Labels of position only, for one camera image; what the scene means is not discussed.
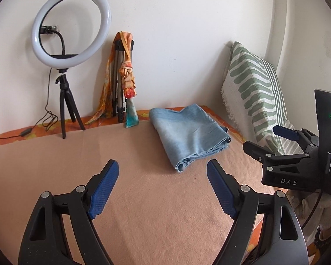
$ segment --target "bed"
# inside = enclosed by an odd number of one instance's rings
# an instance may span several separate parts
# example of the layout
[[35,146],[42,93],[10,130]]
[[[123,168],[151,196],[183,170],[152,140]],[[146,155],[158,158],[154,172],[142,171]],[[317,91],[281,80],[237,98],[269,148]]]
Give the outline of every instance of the bed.
[[[223,213],[207,179],[207,162],[217,159],[239,184],[257,192],[272,194],[277,188],[261,184],[261,164],[244,154],[243,138],[209,108],[202,108],[230,128],[232,142],[228,149],[193,162],[183,173],[172,168],[147,120],[148,111],[138,111],[141,122],[129,129],[101,120],[85,131],[67,133],[66,140],[59,133],[51,134],[59,131],[58,126],[50,133],[35,131],[24,141],[0,140],[0,249],[17,264],[25,226],[39,195],[46,190],[70,192],[115,159],[119,178],[103,213],[94,220],[114,264],[212,264],[233,221]],[[68,216],[64,224],[73,258],[83,264]],[[252,235],[251,249],[259,233],[260,226]]]

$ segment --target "black mini tripod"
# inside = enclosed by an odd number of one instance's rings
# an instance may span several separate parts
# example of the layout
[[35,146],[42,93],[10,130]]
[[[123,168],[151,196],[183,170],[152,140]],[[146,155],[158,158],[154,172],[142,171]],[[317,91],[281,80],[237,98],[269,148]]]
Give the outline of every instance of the black mini tripod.
[[58,69],[60,76],[58,76],[55,84],[60,83],[60,122],[61,122],[61,132],[62,138],[66,138],[66,129],[65,129],[65,107],[64,100],[66,102],[67,109],[69,110],[70,117],[72,122],[74,123],[77,119],[77,122],[80,125],[82,130],[85,130],[85,126],[82,123],[80,114],[78,113],[74,97],[72,96],[72,92],[69,87],[69,82],[66,79],[65,72],[67,69]]

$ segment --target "black cable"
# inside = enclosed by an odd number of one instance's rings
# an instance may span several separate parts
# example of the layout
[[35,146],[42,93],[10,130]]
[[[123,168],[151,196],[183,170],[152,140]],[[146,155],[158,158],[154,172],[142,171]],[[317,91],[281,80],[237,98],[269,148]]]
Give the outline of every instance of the black cable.
[[47,32],[49,33],[54,33],[54,34],[57,34],[61,40],[61,46],[62,46],[62,55],[65,55],[65,43],[64,43],[64,39],[62,37],[62,34],[60,34],[58,31],[55,31],[53,29],[47,29]]
[[306,224],[309,222],[310,218],[313,216],[313,214],[314,214],[314,212],[315,212],[315,209],[316,209],[316,207],[318,206],[319,201],[320,201],[320,199],[321,199],[322,193],[323,193],[323,191],[322,191],[322,189],[321,189],[321,190],[320,190],[320,194],[319,194],[319,196],[318,196],[318,199],[316,200],[316,203],[315,203],[315,205],[314,205],[312,211],[310,212],[308,218],[306,219],[306,221],[304,222],[304,224],[303,224],[302,227],[301,227],[302,230],[304,229],[304,227],[306,226]]
[[[50,89],[50,75],[51,75],[51,70],[52,68],[50,68],[50,71],[49,71],[49,80],[48,80],[48,97],[47,97],[47,103],[44,107],[46,113],[45,115],[39,120],[36,122],[36,124],[33,126],[33,127],[29,127],[27,129],[25,129],[24,131],[22,131],[20,133],[20,135],[16,135],[16,136],[9,136],[9,137],[0,137],[0,140],[6,140],[8,138],[14,138],[14,137],[24,137],[25,135],[28,135],[29,133],[32,132],[32,130],[36,127],[36,125],[42,120],[44,119],[45,117],[47,117],[46,119],[43,120],[42,122],[42,126],[45,127],[45,131],[48,131],[55,123],[57,123],[59,121],[59,118],[57,117],[57,115],[53,114],[50,110],[47,110],[47,106],[48,106],[48,103],[49,103],[49,89]],[[48,119],[51,119],[48,124],[44,124]]]

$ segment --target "blue textured pad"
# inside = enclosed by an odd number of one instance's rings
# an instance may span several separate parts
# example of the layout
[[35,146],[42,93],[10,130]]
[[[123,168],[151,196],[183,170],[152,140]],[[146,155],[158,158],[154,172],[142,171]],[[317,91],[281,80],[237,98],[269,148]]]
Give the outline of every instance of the blue textured pad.
[[297,141],[299,139],[299,134],[297,134],[296,131],[280,125],[274,126],[274,134],[292,141]]
[[232,219],[236,218],[237,211],[234,207],[234,196],[212,162],[207,164],[207,177],[224,213]]
[[91,219],[95,219],[98,214],[102,213],[118,176],[119,165],[117,162],[113,162],[91,197],[91,207],[88,211]]

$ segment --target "green and white striped pillow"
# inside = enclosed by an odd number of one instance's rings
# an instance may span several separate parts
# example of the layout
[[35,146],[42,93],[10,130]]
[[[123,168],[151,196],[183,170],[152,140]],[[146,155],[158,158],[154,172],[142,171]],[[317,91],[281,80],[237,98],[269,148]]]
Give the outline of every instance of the green and white striped pillow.
[[275,125],[293,128],[287,120],[286,107],[276,72],[271,63],[235,42],[230,52],[228,73],[222,97],[230,118],[245,139],[275,154],[294,154],[300,148],[273,133]]

